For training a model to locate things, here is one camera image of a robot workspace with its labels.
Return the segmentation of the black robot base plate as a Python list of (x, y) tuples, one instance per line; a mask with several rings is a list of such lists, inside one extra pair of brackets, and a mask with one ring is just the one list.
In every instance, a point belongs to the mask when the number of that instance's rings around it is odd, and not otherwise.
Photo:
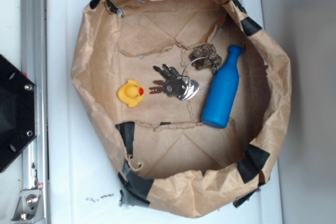
[(19, 69), (1, 56), (1, 172), (36, 137), (35, 87)]

